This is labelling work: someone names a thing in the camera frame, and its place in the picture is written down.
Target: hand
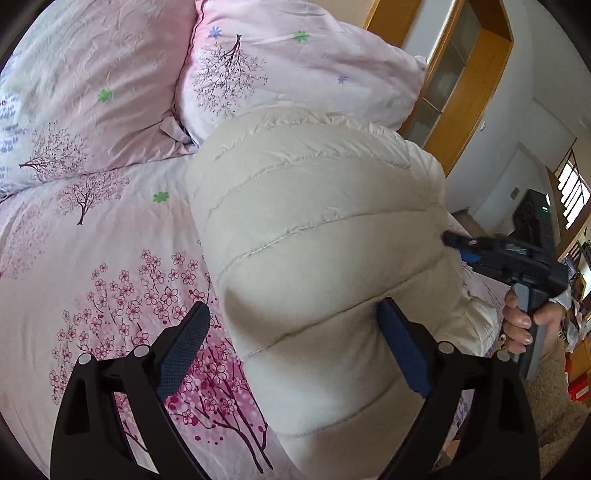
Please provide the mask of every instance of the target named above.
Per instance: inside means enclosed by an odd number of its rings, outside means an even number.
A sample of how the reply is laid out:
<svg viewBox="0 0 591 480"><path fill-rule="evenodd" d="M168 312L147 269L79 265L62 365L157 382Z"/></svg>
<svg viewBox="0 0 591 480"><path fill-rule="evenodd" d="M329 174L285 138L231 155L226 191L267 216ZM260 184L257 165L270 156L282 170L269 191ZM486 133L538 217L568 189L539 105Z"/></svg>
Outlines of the hand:
<svg viewBox="0 0 591 480"><path fill-rule="evenodd" d="M542 356L549 353L558 339L560 321L564 315L564 308L558 303L548 302L536 313L534 322L537 325L547 325L546 339L542 349ZM517 295L510 290L505 296L505 308L503 308L503 332L507 335L505 348L511 353L521 354L525 352L525 346L531 344L534 339L527 331L531 327L529 315L517 308Z"/></svg>

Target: black clamp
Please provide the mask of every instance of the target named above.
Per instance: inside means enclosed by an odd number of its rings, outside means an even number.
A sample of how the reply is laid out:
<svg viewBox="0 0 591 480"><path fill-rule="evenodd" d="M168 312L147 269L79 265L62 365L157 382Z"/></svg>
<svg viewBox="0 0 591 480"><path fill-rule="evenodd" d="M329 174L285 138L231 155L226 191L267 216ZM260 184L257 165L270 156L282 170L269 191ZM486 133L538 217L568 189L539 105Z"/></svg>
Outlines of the black clamp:
<svg viewBox="0 0 591 480"><path fill-rule="evenodd" d="M57 415L51 445L56 480L210 480L174 427L162 402L174 394L209 330L210 313L197 302L183 321L152 346L124 358L78 357ZM158 473L139 466L121 425L113 392L127 394Z"/></svg>

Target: pink pillow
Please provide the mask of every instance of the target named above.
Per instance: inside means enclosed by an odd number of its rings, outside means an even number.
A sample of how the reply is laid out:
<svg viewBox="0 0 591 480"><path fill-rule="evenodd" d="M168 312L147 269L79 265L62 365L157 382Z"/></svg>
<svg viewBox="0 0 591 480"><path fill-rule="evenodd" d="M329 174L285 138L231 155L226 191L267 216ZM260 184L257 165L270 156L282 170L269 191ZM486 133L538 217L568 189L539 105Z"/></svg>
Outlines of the pink pillow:
<svg viewBox="0 0 591 480"><path fill-rule="evenodd" d="M201 143L225 119L268 106L346 113L398 129L425 64L304 0L197 0L204 10L177 92Z"/></svg>
<svg viewBox="0 0 591 480"><path fill-rule="evenodd" d="M55 0L0 76L0 194L193 150L172 104L196 19L193 0Z"/></svg>

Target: clamp jaw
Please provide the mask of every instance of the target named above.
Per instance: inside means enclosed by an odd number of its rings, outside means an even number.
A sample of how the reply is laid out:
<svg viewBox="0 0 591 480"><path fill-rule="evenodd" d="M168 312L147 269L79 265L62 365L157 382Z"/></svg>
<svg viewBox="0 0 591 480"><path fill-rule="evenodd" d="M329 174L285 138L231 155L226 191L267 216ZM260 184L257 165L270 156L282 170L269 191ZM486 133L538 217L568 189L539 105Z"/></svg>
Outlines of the clamp jaw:
<svg viewBox="0 0 591 480"><path fill-rule="evenodd" d="M518 371L505 351L464 355L409 322L393 299L378 325L408 386L425 403L378 480L540 480L534 419ZM450 466L432 472L462 390L475 389L470 422Z"/></svg>
<svg viewBox="0 0 591 480"><path fill-rule="evenodd" d="M80 355L57 415L51 477L209 480L162 404L178 390L207 335L209 320L209 309L197 302L179 325L165 329L152 346L138 345L126 357L111 360ZM127 394L159 473L137 464L113 392Z"/></svg>

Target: window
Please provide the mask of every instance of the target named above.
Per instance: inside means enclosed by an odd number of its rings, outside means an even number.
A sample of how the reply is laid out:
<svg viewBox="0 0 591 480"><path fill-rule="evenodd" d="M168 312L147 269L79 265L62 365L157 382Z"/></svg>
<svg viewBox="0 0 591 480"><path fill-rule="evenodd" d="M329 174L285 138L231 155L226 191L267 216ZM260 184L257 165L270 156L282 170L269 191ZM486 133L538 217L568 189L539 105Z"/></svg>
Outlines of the window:
<svg viewBox="0 0 591 480"><path fill-rule="evenodd" d="M572 148L567 154L567 161L558 176L558 189L562 193L560 201L564 205L564 216L566 217L566 228L568 229L591 197L589 187L587 187L579 173Z"/></svg>
<svg viewBox="0 0 591 480"><path fill-rule="evenodd" d="M479 32L478 17L470 2L465 2L437 70L417 102L404 138L419 147L425 146L466 68Z"/></svg>

